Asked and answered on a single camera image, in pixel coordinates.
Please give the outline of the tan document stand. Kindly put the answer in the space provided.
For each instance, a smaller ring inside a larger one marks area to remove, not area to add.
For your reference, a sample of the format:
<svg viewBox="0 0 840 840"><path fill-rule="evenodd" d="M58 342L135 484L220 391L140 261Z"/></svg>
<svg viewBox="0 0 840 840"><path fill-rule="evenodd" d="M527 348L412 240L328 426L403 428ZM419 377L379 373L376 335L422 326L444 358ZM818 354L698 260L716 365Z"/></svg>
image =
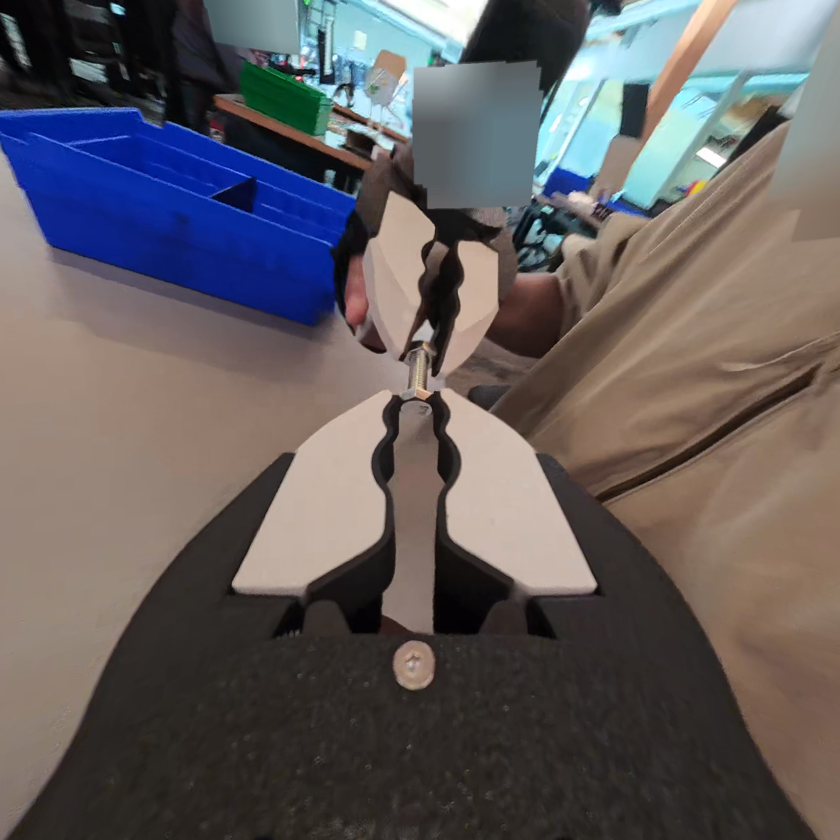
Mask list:
<svg viewBox="0 0 840 840"><path fill-rule="evenodd" d="M406 74L406 58L382 49L364 79L364 95L372 106L390 105Z"/></svg>

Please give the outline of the brown wooden table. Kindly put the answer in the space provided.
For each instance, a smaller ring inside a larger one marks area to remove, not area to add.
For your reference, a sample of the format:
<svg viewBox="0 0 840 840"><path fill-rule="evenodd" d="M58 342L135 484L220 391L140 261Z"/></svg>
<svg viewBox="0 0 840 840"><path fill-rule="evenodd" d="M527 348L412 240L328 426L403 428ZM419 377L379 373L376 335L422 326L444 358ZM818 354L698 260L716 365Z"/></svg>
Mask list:
<svg viewBox="0 0 840 840"><path fill-rule="evenodd" d="M245 105L237 94L214 97L216 115L223 125L224 141L317 183L326 172L334 173L332 187L353 193L372 161L351 150L334 148L323 138L311 136Z"/></svg>

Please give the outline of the person's right hand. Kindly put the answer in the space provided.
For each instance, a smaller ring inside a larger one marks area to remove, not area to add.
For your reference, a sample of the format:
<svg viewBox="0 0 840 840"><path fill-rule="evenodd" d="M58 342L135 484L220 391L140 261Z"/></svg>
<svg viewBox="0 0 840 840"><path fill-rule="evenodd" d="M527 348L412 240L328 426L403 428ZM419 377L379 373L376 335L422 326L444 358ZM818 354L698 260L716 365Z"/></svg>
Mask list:
<svg viewBox="0 0 840 840"><path fill-rule="evenodd" d="M344 320L355 341L375 354L385 354L386 347L371 317L361 257L350 262L340 302L343 304Z"/></svg>

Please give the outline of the blue divided storage bin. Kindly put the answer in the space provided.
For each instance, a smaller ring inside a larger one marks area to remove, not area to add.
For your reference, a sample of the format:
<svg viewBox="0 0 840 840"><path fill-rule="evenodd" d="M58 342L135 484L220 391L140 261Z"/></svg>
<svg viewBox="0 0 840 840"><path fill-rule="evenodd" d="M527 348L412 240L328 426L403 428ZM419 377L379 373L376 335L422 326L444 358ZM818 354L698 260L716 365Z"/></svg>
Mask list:
<svg viewBox="0 0 840 840"><path fill-rule="evenodd" d="M3 110L2 149L46 242L314 325L352 195L136 108Z"/></svg>

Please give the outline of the person's right forearm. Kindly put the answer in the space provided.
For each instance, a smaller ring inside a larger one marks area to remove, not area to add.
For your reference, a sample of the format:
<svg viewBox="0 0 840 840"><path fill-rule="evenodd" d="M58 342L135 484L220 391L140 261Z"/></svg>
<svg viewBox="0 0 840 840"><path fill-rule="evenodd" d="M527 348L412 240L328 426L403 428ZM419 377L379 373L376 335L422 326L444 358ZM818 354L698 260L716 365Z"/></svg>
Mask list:
<svg viewBox="0 0 840 840"><path fill-rule="evenodd" d="M554 272L516 275L486 334L491 343L523 358L538 360L560 339L564 300Z"/></svg>

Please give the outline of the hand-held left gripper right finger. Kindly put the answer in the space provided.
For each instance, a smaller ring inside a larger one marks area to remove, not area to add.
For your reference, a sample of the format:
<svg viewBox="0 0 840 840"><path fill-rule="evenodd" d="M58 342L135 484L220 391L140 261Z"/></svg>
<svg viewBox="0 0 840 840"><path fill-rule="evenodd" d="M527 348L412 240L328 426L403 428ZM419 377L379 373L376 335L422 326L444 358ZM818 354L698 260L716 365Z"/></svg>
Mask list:
<svg viewBox="0 0 840 840"><path fill-rule="evenodd" d="M434 394L436 624L481 624L499 602L590 596L596 578L536 450L454 391Z"/></svg>

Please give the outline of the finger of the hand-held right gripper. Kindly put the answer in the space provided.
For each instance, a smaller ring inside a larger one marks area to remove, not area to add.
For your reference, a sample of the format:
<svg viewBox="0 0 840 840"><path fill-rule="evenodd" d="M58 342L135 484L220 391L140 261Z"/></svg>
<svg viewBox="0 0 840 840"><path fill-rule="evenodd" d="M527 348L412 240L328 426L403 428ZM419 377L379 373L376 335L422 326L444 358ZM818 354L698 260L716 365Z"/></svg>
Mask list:
<svg viewBox="0 0 840 840"><path fill-rule="evenodd" d="M393 358L402 358L423 303L424 249L435 239L435 226L404 197L388 197L379 232L364 252L364 285L369 320Z"/></svg>
<svg viewBox="0 0 840 840"><path fill-rule="evenodd" d="M449 376L474 353L499 309L499 255L480 241L457 243L445 261L455 288L444 298L438 374Z"/></svg>

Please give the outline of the green storage bin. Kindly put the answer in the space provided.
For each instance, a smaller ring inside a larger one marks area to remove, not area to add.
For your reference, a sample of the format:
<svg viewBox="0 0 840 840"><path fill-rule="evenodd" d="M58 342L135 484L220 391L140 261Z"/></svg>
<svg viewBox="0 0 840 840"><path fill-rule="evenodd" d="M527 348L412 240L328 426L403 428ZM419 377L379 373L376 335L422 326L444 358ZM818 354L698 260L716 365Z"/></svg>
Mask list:
<svg viewBox="0 0 840 840"><path fill-rule="evenodd" d="M239 89L250 109L313 137L327 132L331 99L294 76L245 62Z"/></svg>

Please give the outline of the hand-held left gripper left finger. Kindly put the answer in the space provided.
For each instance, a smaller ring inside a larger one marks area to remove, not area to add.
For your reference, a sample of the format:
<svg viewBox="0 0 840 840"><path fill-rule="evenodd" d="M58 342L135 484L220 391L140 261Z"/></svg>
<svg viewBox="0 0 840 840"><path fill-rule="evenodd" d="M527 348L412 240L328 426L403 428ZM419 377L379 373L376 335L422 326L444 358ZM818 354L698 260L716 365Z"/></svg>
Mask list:
<svg viewBox="0 0 840 840"><path fill-rule="evenodd" d="M379 628L396 567L389 482L400 398L380 391L291 457L232 581L237 595L334 602L351 628Z"/></svg>

